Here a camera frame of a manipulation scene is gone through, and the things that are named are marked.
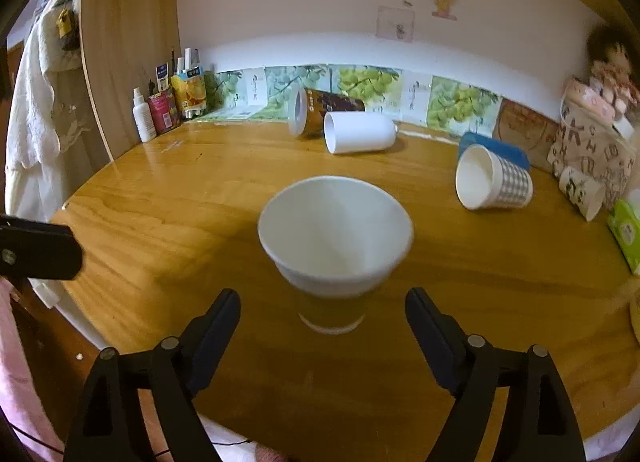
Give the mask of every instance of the black cable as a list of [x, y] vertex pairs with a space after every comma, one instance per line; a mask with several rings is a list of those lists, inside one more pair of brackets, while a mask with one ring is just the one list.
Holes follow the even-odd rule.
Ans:
[[[242, 444], [250, 444], [251, 442], [253, 442], [253, 440], [251, 439], [247, 439], [247, 440], [243, 440], [242, 442], [232, 442], [231, 444], [222, 444], [221, 442], [212, 442], [212, 444], [214, 446], [239, 446]], [[160, 455], [164, 455], [166, 453], [169, 453], [169, 451], [171, 451], [170, 449], [165, 449], [164, 451], [161, 451], [160, 453], [156, 453], [154, 455], [155, 458], [158, 458]]]
[[37, 442], [41, 446], [48, 447], [50, 450], [55, 451], [56, 453], [60, 453], [61, 455], [65, 454], [64, 451], [60, 451], [57, 447], [50, 446], [46, 442], [43, 442], [43, 441], [37, 439], [36, 437], [34, 437], [32, 435], [29, 435], [26, 431], [22, 431], [22, 429], [18, 428], [17, 426], [14, 426], [13, 424], [11, 424], [11, 422], [9, 422], [9, 426], [14, 428], [15, 431], [17, 431], [21, 435], [24, 435], [26, 438], [29, 438], [29, 439], [33, 440], [34, 442]]

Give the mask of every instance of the tabletop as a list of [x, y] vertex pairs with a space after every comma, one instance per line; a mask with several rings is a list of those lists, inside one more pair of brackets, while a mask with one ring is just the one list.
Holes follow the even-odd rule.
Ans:
[[[628, 317], [638, 284], [604, 211], [585, 222], [550, 174], [532, 170], [524, 209], [464, 209], [456, 152], [401, 135], [386, 153], [332, 156], [285, 124], [183, 125], [105, 166], [56, 214], [85, 252], [66, 289], [126, 353], [179, 334], [234, 288], [241, 320], [196, 397], [200, 413], [303, 461], [417, 462], [453, 403], [404, 319], [404, 295], [422, 286], [466, 333], [506, 349], [546, 347], [586, 438], [640, 402]], [[273, 195], [326, 174], [388, 191], [415, 232], [363, 323], [343, 336], [300, 321], [294, 289], [257, 235]], [[491, 458], [505, 404], [499, 389], [478, 460]]]

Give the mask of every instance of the green leaf wallpaper border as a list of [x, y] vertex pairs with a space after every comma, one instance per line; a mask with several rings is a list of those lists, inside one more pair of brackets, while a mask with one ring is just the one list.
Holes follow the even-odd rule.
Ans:
[[207, 114], [190, 122], [287, 120], [294, 84], [361, 99], [368, 112], [460, 137], [490, 137], [502, 96], [446, 77], [367, 64], [301, 64], [206, 72]]

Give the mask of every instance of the green tissue package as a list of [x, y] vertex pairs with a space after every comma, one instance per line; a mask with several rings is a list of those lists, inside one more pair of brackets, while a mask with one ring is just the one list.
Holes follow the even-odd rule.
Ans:
[[620, 198], [607, 220], [609, 229], [635, 275], [640, 275], [640, 220], [633, 207]]

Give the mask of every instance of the metal screw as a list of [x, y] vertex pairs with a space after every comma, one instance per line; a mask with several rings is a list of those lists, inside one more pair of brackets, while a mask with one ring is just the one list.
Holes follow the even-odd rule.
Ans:
[[9, 249], [2, 249], [2, 260], [9, 265], [13, 265], [15, 260], [18, 257], [15, 255], [14, 251], [10, 251]]
[[538, 357], [546, 357], [549, 353], [545, 347], [541, 347], [540, 345], [533, 345], [532, 350]]
[[116, 349], [113, 347], [105, 348], [102, 352], [100, 352], [100, 359], [102, 359], [103, 361], [108, 361], [109, 359], [113, 359], [116, 353]]
[[162, 347], [162, 350], [173, 350], [178, 346], [178, 344], [180, 344], [178, 337], [166, 337], [162, 340], [160, 346]]
[[484, 337], [479, 336], [477, 334], [470, 335], [466, 339], [466, 342], [469, 343], [474, 348], [482, 348], [486, 344]]

